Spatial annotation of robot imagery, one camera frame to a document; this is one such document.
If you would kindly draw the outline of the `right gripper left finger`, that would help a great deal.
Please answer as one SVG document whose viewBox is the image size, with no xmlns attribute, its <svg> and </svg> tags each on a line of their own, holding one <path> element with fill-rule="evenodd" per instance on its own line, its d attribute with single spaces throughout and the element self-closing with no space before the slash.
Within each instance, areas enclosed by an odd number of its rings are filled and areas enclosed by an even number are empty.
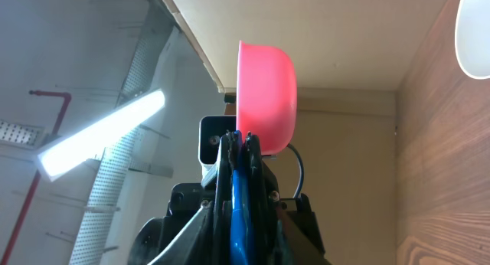
<svg viewBox="0 0 490 265">
<path fill-rule="evenodd" d="M 234 133 L 228 132 L 221 137 L 218 154 L 217 183 L 214 201 L 213 224 L 213 264 L 230 263 L 230 217 L 231 217 L 231 167 L 230 151 L 234 144 Z"/>
</svg>

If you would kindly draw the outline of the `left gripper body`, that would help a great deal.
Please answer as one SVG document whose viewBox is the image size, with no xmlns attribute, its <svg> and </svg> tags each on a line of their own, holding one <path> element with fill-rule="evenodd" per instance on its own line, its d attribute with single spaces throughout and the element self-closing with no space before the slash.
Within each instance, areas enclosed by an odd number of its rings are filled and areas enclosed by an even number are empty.
<svg viewBox="0 0 490 265">
<path fill-rule="evenodd" d="M 324 264 L 324 252 L 308 197 L 281 198 L 264 162 L 217 162 L 172 189 L 166 264 Z"/>
</svg>

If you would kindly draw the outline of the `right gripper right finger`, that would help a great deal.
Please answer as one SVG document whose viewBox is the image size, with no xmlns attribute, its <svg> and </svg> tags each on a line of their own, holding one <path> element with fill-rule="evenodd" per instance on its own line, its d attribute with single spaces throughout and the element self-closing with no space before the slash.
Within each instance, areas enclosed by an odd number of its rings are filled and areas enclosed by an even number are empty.
<svg viewBox="0 0 490 265">
<path fill-rule="evenodd" d="M 257 264 L 281 264 L 280 246 L 277 244 L 276 203 L 270 199 L 270 181 L 264 171 L 260 139 L 251 132 L 246 137 L 249 162 L 249 196 L 251 220 L 255 239 Z"/>
</svg>

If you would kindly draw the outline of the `pink scoop blue handle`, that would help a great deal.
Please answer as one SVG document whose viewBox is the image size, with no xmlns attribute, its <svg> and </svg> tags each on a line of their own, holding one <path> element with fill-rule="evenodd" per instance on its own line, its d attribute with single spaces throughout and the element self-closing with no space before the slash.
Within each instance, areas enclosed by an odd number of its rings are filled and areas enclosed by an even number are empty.
<svg viewBox="0 0 490 265">
<path fill-rule="evenodd" d="M 277 47 L 239 43 L 237 149 L 231 181 L 230 262 L 257 264 L 249 196 L 247 133 L 260 139 L 262 157 L 290 143 L 296 124 L 297 82 L 293 62 Z"/>
</svg>

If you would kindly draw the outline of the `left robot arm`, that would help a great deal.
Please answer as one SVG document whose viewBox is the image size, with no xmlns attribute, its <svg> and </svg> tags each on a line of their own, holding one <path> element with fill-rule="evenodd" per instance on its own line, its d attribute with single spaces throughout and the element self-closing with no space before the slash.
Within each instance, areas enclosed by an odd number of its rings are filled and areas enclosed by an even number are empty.
<svg viewBox="0 0 490 265">
<path fill-rule="evenodd" d="M 266 199 L 251 222 L 234 217 L 234 201 L 215 203 L 214 182 L 177 184 L 167 213 L 150 219 L 134 240 L 130 264 L 326 264 L 315 213 L 306 195 L 281 198 L 264 165 Z"/>
</svg>

